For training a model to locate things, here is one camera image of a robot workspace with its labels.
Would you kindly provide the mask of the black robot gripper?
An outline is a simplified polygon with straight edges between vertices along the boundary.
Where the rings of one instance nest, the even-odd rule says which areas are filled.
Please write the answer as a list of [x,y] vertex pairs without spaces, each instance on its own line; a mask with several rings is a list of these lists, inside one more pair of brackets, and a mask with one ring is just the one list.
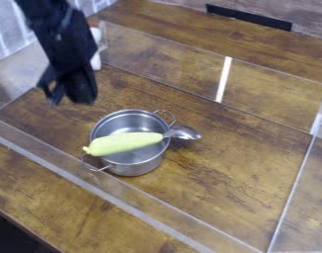
[[[65,93],[73,103],[91,105],[98,86],[90,60],[98,46],[83,12],[67,0],[15,2],[50,59],[51,65],[38,81],[50,105],[59,105]],[[62,75],[63,85],[55,77]]]

